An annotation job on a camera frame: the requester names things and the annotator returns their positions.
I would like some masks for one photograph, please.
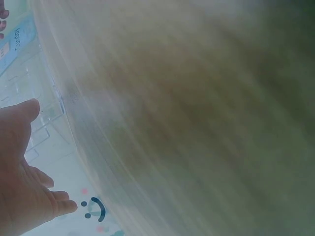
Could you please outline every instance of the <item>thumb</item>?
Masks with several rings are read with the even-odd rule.
[[[39,114],[39,102],[31,99],[15,106],[10,107],[12,115],[20,114],[24,117],[25,122],[31,123]]]

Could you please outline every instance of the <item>blue label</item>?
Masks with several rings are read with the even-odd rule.
[[[17,58],[19,52],[34,40],[36,34],[34,19],[28,16],[0,41],[0,76]]]

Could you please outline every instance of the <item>smiley face sticker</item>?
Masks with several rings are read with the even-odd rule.
[[[106,209],[105,209],[104,204],[100,201],[100,199],[95,198],[95,197],[91,198],[91,201],[90,201],[89,204],[87,202],[85,202],[85,201],[81,202],[81,206],[83,206],[83,207],[87,206],[88,210],[89,210],[89,213],[86,213],[84,215],[84,217],[87,218],[87,219],[90,219],[92,215],[93,216],[98,216],[99,215],[99,211],[98,212],[93,212],[92,211],[92,206],[95,203],[98,204],[98,206],[100,208],[100,217],[99,217],[98,221],[102,222],[104,220],[104,218],[105,218],[105,215],[106,215]]]

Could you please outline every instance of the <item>finger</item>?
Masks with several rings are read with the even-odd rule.
[[[0,18],[1,19],[6,19],[10,15],[10,12],[8,10],[2,10],[0,11]]]
[[[53,191],[51,191],[51,193],[54,196],[56,201],[70,200],[69,194],[67,192],[64,192],[64,191],[53,192]]]
[[[13,112],[18,114],[23,114],[23,117],[28,123],[31,123],[38,117],[39,114],[39,101],[36,99],[31,99],[25,102],[22,102],[18,105],[12,107]]]
[[[1,21],[0,22],[0,31],[4,31],[5,27],[6,27],[6,21]]]
[[[57,201],[58,216],[73,213],[77,210],[77,204],[72,200]]]
[[[36,167],[30,166],[30,170],[32,171],[34,177],[37,179],[39,183],[41,183],[46,188],[54,187],[54,180],[46,175],[44,172],[39,170]]]

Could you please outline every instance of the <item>transparent plastic container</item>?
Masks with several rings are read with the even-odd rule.
[[[0,76],[0,108],[32,98],[39,101],[41,110],[31,123],[32,134],[26,156],[30,150],[50,138],[46,126],[64,115],[61,97],[37,37],[19,52]]]
[[[32,98],[39,101],[40,114],[31,123],[32,132],[25,159],[54,179],[52,191],[67,191],[79,206],[75,213],[58,217],[24,236],[124,236],[108,209],[103,214],[100,206],[104,207],[104,203],[78,162],[63,101],[46,63],[35,26],[35,34],[28,34],[23,47],[9,55],[13,46],[17,48],[15,43],[19,46],[23,44],[18,39],[8,41],[12,32],[25,19],[30,19],[32,28],[28,1],[7,0],[5,7],[10,10],[10,16],[3,31],[5,38],[0,41],[0,108]]]

